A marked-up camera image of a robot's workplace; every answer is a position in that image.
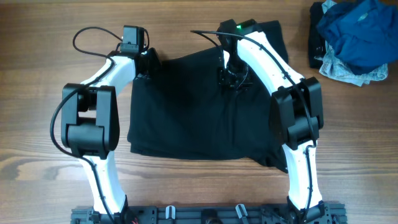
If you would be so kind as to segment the black polo shirt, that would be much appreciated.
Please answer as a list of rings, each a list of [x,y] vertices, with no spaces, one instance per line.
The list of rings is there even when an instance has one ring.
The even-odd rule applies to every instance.
[[[132,84],[131,152],[152,157],[230,160],[248,157],[287,171],[269,130],[271,97],[258,78],[247,89],[224,89],[217,49],[166,60]]]

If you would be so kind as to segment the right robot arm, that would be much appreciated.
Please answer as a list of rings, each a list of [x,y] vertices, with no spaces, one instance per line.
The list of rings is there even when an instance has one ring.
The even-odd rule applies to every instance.
[[[269,128],[282,146],[289,172],[288,200],[300,218],[322,200],[317,184],[315,151],[323,127],[322,91],[314,77],[304,78],[271,46],[253,19],[221,22],[223,67],[219,83],[235,90],[252,85],[257,76],[271,97]]]

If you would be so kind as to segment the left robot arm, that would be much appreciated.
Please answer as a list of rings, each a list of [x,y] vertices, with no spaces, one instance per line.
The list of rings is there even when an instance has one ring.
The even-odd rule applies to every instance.
[[[62,143],[82,164],[100,215],[121,214],[127,202],[114,159],[120,135],[117,96],[138,75],[160,67],[153,48],[141,54],[112,51],[92,77],[63,88],[62,96],[71,98],[62,107]]]

